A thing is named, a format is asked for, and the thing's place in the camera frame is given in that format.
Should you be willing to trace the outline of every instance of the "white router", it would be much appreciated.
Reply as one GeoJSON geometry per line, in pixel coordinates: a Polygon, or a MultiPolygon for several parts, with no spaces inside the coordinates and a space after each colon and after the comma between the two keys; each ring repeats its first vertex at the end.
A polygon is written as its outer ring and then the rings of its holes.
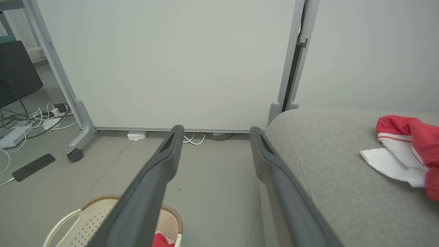
{"type": "Polygon", "coordinates": [[[138,142],[139,140],[143,140],[146,138],[147,131],[129,131],[128,132],[128,141],[138,142]]]}
{"type": "Polygon", "coordinates": [[[25,135],[29,135],[32,131],[33,128],[31,125],[15,128],[0,140],[0,149],[15,147],[25,138],[25,135]]]}

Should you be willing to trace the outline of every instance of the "sofa cushion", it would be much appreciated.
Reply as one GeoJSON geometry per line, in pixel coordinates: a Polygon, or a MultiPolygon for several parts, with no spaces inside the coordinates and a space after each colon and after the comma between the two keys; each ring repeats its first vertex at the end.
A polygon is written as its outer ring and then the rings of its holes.
{"type": "Polygon", "coordinates": [[[439,114],[295,109],[277,116],[266,136],[345,246],[437,246],[439,202],[360,156],[382,147],[375,125],[385,115],[439,125],[439,114]]]}

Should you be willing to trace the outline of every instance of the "black plug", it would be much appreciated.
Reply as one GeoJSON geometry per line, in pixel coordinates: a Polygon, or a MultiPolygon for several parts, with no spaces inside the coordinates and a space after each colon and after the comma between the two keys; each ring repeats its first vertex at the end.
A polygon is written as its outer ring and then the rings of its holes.
{"type": "Polygon", "coordinates": [[[55,115],[51,112],[49,112],[49,117],[54,117],[55,115]]]}
{"type": "Polygon", "coordinates": [[[67,111],[64,104],[58,103],[54,105],[55,108],[58,108],[59,112],[65,113],[67,111]]]}

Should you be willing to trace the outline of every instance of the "black phone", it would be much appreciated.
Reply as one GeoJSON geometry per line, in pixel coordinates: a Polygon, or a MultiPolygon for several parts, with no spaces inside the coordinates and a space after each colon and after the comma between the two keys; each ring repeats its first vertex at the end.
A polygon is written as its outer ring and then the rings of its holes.
{"type": "Polygon", "coordinates": [[[55,158],[53,156],[51,156],[49,153],[45,154],[31,163],[23,166],[22,168],[14,171],[12,176],[14,176],[16,181],[21,181],[54,161],[55,158]]]}

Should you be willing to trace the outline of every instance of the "whiteboard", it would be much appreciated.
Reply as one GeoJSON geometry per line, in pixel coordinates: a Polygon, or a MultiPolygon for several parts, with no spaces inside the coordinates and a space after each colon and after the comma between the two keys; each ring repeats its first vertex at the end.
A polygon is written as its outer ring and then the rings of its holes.
{"type": "Polygon", "coordinates": [[[266,128],[294,0],[37,3],[96,127],[266,128]]]}

